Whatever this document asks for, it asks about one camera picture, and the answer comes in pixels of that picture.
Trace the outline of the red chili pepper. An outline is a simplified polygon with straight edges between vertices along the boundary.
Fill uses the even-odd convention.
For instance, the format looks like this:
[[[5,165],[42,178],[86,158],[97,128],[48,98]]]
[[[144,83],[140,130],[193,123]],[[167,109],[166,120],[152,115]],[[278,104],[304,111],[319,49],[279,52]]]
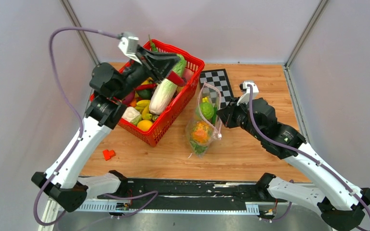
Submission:
[[[186,82],[178,74],[176,74],[174,71],[171,71],[167,75],[167,80],[171,81],[172,83],[174,83],[175,85],[177,85],[179,87],[183,87],[183,86],[186,85]]]

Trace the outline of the small green round cabbage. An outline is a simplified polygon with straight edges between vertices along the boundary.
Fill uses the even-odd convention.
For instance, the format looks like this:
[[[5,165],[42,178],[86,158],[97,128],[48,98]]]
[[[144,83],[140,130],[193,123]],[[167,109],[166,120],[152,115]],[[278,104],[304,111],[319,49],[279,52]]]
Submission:
[[[210,102],[202,102],[199,105],[200,111],[206,120],[211,120],[214,116],[214,106]]]

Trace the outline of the clear zip top bag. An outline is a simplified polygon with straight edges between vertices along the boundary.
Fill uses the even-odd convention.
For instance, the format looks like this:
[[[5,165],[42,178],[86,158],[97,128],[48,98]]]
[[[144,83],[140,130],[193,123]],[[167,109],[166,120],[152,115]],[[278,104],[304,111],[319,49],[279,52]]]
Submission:
[[[200,145],[206,145],[206,146],[210,146],[212,142],[216,141],[216,140],[220,140],[222,138],[222,134],[221,134],[221,127],[222,127],[222,122],[221,120],[219,119],[219,117],[217,116],[217,122],[216,122],[216,126],[214,126],[212,123],[211,123],[211,120],[206,120],[205,117],[202,115],[201,111],[200,111],[200,108],[199,108],[199,105],[200,103],[202,103],[202,98],[204,97],[208,97],[209,99],[211,99],[212,97],[220,97],[221,99],[221,92],[215,88],[214,86],[208,84],[208,83],[204,83],[199,94],[198,94],[198,97],[197,97],[197,101],[196,101],[196,106],[195,106],[195,109],[194,109],[194,112],[192,114],[192,117],[190,118],[186,128],[185,128],[185,136],[186,136],[186,140],[189,141],[192,140],[191,139],[191,136],[190,136],[190,133],[191,133],[191,130],[192,130],[192,127],[194,126],[195,123],[199,122],[199,121],[204,121],[206,123],[208,123],[212,128],[213,128],[213,133],[211,135],[211,139],[208,141],[207,144],[200,144]]]

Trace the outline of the orange toy pineapple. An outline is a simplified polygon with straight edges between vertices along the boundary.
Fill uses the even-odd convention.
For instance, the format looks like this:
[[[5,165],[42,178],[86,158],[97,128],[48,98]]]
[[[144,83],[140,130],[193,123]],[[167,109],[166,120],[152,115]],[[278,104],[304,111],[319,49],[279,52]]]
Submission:
[[[204,121],[199,121],[192,127],[191,139],[200,144],[207,144],[211,139],[213,128]]]

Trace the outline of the red plastic basket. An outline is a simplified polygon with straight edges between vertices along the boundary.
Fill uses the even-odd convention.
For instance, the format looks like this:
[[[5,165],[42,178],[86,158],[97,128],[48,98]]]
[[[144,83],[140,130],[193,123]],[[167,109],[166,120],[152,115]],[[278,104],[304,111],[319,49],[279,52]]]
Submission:
[[[100,125],[106,125],[110,129],[114,129],[115,126],[119,125],[145,143],[155,147],[195,95],[198,78],[205,64],[201,59],[193,57],[182,49],[155,39],[152,41],[158,48],[158,52],[181,54],[186,60],[185,69],[188,68],[194,72],[191,80],[183,86],[183,89],[176,97],[172,97],[169,105],[159,115],[153,126],[147,132],[144,132],[137,126],[122,119],[122,115],[128,108],[128,105],[124,105],[121,101],[132,91],[116,91],[117,73],[116,69],[109,63],[100,63],[93,69],[90,86],[94,90],[94,94],[86,115],[93,117],[98,120]],[[149,42],[142,47],[150,50]],[[128,68],[134,67],[135,64],[140,65],[134,60],[128,61],[119,71],[123,72],[123,68],[128,71]]]

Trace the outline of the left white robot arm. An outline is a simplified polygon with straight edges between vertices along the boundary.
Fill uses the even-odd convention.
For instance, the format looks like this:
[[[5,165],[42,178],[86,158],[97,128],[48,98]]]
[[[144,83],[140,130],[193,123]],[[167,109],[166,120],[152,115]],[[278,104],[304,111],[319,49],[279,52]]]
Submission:
[[[111,193],[122,199],[128,194],[125,177],[111,170],[103,176],[79,176],[82,168],[100,144],[115,128],[127,109],[122,100],[149,77],[155,82],[168,79],[176,84],[183,80],[173,71],[180,62],[175,53],[156,52],[137,47],[129,67],[119,72],[109,63],[92,70],[90,87],[97,94],[80,120],[75,139],[45,172],[36,172],[32,181],[65,211],[73,212],[85,200]]]

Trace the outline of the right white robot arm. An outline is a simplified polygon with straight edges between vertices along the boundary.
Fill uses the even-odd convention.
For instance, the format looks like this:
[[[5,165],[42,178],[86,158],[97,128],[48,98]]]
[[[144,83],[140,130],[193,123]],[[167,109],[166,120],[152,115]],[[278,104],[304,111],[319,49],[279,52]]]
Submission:
[[[217,112],[227,128],[241,128],[278,159],[306,175],[310,189],[264,173],[256,183],[257,197],[286,200],[317,213],[337,231],[359,229],[364,217],[370,219],[370,188],[360,188],[327,164],[295,128],[277,120],[274,107],[263,98],[239,103],[234,99]]]

